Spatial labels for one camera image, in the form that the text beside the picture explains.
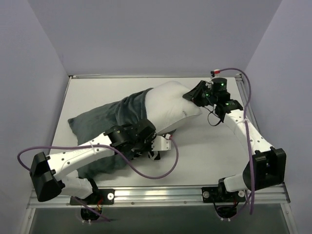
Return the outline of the zebra pillowcase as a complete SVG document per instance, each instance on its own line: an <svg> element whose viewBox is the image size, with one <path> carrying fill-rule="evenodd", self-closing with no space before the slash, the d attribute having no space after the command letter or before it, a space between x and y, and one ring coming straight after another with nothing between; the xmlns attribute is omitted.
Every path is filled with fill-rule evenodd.
<svg viewBox="0 0 312 234"><path fill-rule="evenodd" d="M136 124L147 118L145 98L151 89L133 93L120 101L111 102L68 119L69 127L82 145L114 126ZM94 178L99 174L112 174L127 163L120 155L96 160L78 168L81 178Z"/></svg>

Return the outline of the white pillow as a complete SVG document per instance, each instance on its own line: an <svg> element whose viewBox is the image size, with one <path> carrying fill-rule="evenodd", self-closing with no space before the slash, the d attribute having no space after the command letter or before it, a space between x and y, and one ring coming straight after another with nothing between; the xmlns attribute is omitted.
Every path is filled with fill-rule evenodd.
<svg viewBox="0 0 312 234"><path fill-rule="evenodd" d="M155 126L158 135L172 132L202 114L198 106L183 98L189 91L181 83L169 81L147 92L147 119Z"/></svg>

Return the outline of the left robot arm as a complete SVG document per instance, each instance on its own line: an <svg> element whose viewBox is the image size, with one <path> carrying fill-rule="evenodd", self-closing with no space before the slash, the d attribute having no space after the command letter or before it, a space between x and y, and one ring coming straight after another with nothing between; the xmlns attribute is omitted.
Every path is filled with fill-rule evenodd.
<svg viewBox="0 0 312 234"><path fill-rule="evenodd" d="M79 178L77 170L101 158L117 153L142 150L156 137L155 126L147 119L135 125L114 126L96 138L63 152L34 156L30 177L39 202L58 195L74 196L86 204L98 200L98 188L92 179Z"/></svg>

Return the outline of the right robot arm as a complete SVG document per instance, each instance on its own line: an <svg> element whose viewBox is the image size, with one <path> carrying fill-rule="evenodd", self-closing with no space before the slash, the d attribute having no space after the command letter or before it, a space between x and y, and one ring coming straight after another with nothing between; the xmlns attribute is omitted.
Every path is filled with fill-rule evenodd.
<svg viewBox="0 0 312 234"><path fill-rule="evenodd" d="M231 98L225 78L202 80L183 98L198 107L212 106L213 113L232 130L248 154L249 162L242 173L219 181L216 195L220 200L228 201L234 192L254 192L283 183L286 152L273 147L254 127L243 106Z"/></svg>

